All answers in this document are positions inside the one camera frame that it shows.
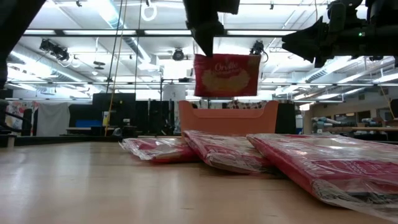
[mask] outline orange plastic bin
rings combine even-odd
[[[178,103],[181,132],[204,131],[220,135],[245,136],[275,133],[278,102],[269,101],[262,109],[193,109],[188,101]]]

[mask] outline spotlight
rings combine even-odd
[[[260,55],[263,52],[264,52],[264,44],[262,43],[262,40],[256,40],[256,43],[254,43],[253,48],[250,49],[250,54]]]
[[[40,44],[40,50],[44,52],[49,52],[50,55],[53,55],[57,58],[57,60],[61,62],[66,62],[69,60],[68,49],[66,47],[60,47],[57,44],[52,43],[50,40],[42,40]]]
[[[173,60],[175,61],[184,60],[184,53],[182,52],[182,49],[175,49],[173,54]]]

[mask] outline plastic wrapper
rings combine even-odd
[[[184,131],[184,137],[209,166],[241,174],[272,171],[270,162],[245,137],[218,136],[199,131]]]
[[[248,139],[322,202],[398,222],[398,146],[335,135]]]
[[[256,96],[260,55],[196,55],[195,96]]]
[[[123,139],[121,146],[143,161],[172,163],[195,162],[199,157],[182,139]]]

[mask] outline table surface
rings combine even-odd
[[[3,149],[0,183],[2,224],[390,223],[321,203],[290,180],[155,166],[110,142]]]

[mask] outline white curtain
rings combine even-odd
[[[67,133],[70,112],[68,103],[39,104],[37,136],[54,137]]]

